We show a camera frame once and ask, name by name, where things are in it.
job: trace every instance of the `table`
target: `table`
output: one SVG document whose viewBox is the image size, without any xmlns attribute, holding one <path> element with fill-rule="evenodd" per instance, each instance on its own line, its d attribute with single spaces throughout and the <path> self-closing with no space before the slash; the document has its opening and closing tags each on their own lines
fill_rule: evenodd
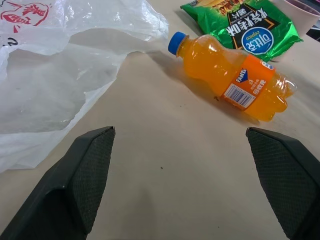
<svg viewBox="0 0 320 240">
<path fill-rule="evenodd" d="M 200 30 L 185 0 L 150 3 L 176 31 Z M 256 122 L 188 79 L 165 47 L 129 54 L 117 80 L 37 168 L 0 174 L 0 232 L 42 175 L 90 130 L 115 126 L 104 196 L 88 240 L 285 240 L 261 188 L 245 132 L 256 126 L 299 139 L 318 159 L 320 45 L 305 36 L 283 62 L 299 90 L 286 112 Z"/>
</svg>

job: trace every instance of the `chip bag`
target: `chip bag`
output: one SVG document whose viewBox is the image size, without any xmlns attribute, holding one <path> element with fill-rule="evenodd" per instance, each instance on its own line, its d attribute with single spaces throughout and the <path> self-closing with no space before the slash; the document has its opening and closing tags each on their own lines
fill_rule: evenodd
<svg viewBox="0 0 320 240">
<path fill-rule="evenodd" d="M 181 8 L 224 47 L 265 62 L 302 41 L 293 22 L 268 0 L 195 0 Z"/>
</svg>

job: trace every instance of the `white plastic bag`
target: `white plastic bag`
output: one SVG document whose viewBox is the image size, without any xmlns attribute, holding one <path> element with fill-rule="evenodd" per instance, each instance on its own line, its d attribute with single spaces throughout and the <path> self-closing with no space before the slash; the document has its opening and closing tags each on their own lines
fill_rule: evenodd
<svg viewBox="0 0 320 240">
<path fill-rule="evenodd" d="M 0 6 L 0 172 L 36 167 L 108 89 L 128 53 L 168 37 L 166 19 L 145 0 L 35 2 Z"/>
</svg>

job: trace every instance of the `plastic bottle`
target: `plastic bottle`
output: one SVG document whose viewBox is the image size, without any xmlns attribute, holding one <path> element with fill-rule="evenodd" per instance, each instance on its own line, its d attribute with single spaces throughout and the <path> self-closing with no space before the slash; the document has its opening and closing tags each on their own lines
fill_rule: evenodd
<svg viewBox="0 0 320 240">
<path fill-rule="evenodd" d="M 183 58 L 186 74 L 208 83 L 212 91 L 250 116 L 270 121 L 287 108 L 297 86 L 275 68 L 243 51 L 227 49 L 211 35 L 172 37 L 169 52 Z"/>
</svg>

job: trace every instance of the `textured gripper pad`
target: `textured gripper pad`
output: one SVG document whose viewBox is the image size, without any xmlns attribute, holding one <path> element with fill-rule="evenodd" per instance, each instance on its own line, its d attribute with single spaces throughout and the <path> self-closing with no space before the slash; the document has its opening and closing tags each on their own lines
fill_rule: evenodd
<svg viewBox="0 0 320 240">
<path fill-rule="evenodd" d="M 106 187 L 114 137 L 110 128 L 92 141 L 68 186 L 86 234 L 92 230 Z"/>
<path fill-rule="evenodd" d="M 251 129 L 247 137 L 261 186 L 291 239 L 319 194 L 317 185 L 280 141 Z"/>
</svg>

